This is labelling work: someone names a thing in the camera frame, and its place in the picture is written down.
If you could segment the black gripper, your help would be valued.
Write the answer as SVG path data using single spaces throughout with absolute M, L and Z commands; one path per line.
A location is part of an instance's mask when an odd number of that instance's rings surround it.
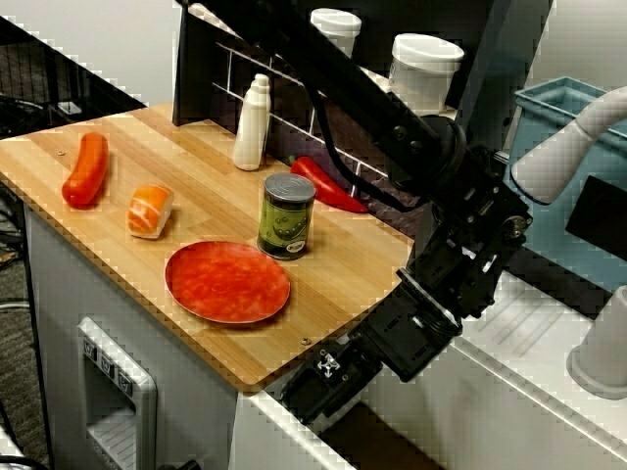
M 322 414 L 330 417 L 356 398 L 381 371 L 382 363 L 358 341 L 323 345 L 313 367 L 301 368 L 282 389 L 280 401 L 310 425 Z

